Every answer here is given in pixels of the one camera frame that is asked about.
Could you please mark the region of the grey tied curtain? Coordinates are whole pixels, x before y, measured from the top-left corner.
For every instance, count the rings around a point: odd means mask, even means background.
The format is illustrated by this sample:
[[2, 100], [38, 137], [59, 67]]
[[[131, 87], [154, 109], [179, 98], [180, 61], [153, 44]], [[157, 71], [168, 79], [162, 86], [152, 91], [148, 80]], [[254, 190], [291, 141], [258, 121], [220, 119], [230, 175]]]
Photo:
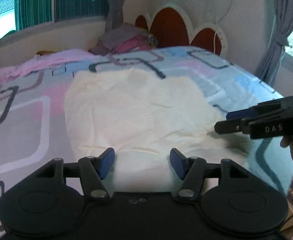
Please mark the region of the grey tied curtain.
[[268, 49], [255, 75], [264, 83], [273, 86], [276, 75], [289, 46], [288, 38], [293, 32], [293, 0], [274, 0], [274, 29]]

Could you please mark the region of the stack of folded clothes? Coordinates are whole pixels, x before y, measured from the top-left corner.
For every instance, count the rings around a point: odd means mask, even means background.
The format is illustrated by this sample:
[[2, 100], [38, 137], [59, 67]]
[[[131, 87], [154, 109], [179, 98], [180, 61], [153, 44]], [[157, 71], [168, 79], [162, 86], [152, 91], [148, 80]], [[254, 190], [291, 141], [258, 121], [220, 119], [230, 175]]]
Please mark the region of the stack of folded clothes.
[[157, 45], [158, 40], [147, 30], [125, 23], [104, 33], [88, 52], [102, 56], [115, 55], [135, 50], [151, 50], [157, 48]]

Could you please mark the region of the patterned grey pink bedsheet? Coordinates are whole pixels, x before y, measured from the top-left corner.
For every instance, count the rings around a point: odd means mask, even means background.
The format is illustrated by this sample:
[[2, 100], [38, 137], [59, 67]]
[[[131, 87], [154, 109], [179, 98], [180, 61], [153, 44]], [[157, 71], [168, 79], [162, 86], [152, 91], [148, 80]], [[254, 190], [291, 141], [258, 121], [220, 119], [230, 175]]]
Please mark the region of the patterned grey pink bedsheet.
[[115, 162], [102, 181], [112, 198], [84, 196], [66, 129], [65, 94], [79, 72], [131, 68], [159, 79], [190, 78], [221, 113], [220, 121], [228, 112], [280, 98], [257, 77], [197, 47], [69, 62], [1, 85], [0, 239], [281, 239], [293, 162], [279, 138], [234, 133], [253, 143], [243, 164], [200, 157], [207, 165], [196, 200], [173, 196], [182, 184], [178, 176], [167, 192], [116, 191]]

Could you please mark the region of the red white scalloped headboard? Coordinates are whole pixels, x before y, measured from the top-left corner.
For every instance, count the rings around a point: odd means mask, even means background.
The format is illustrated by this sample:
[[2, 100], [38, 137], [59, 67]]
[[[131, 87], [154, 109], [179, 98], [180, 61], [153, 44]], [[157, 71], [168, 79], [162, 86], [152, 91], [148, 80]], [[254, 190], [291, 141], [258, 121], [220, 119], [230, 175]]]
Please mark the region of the red white scalloped headboard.
[[150, 33], [157, 40], [158, 48], [193, 46], [225, 57], [228, 41], [225, 33], [214, 23], [192, 25], [185, 10], [174, 4], [166, 4], [154, 13], [140, 14], [135, 26]]

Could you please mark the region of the pink blanket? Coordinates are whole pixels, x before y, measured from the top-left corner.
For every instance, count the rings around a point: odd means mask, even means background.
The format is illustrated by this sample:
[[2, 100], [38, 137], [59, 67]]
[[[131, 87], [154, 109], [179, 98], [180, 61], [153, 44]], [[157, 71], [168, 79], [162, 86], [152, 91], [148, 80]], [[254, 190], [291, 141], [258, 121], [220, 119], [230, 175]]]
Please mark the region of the pink blanket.
[[53, 54], [35, 56], [23, 64], [0, 68], [0, 86], [18, 77], [27, 76], [37, 70], [61, 66], [69, 62], [85, 60], [95, 62], [100, 57], [100, 55], [95, 55], [81, 49], [63, 50]]

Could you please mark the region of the cream white large garment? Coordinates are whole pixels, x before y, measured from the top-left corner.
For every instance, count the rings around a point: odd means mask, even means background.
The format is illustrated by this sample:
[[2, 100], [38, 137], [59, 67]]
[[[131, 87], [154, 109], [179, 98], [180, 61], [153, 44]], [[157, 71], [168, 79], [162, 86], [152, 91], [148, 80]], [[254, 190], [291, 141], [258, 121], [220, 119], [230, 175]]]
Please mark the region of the cream white large garment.
[[243, 164], [253, 143], [242, 134], [219, 135], [222, 119], [185, 76], [159, 79], [141, 69], [79, 72], [65, 94], [67, 134], [77, 159], [111, 147], [111, 181], [121, 192], [167, 192], [178, 184], [169, 154], [177, 148], [210, 163]]

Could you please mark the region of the grey curtain right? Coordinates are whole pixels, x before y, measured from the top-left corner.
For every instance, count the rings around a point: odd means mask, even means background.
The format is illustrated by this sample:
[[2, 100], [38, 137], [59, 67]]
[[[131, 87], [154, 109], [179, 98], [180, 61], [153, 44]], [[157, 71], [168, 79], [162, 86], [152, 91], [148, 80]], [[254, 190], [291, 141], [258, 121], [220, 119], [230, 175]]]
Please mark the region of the grey curtain right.
[[105, 32], [109, 32], [123, 24], [123, 6], [125, 0], [108, 0], [109, 12], [106, 19]]

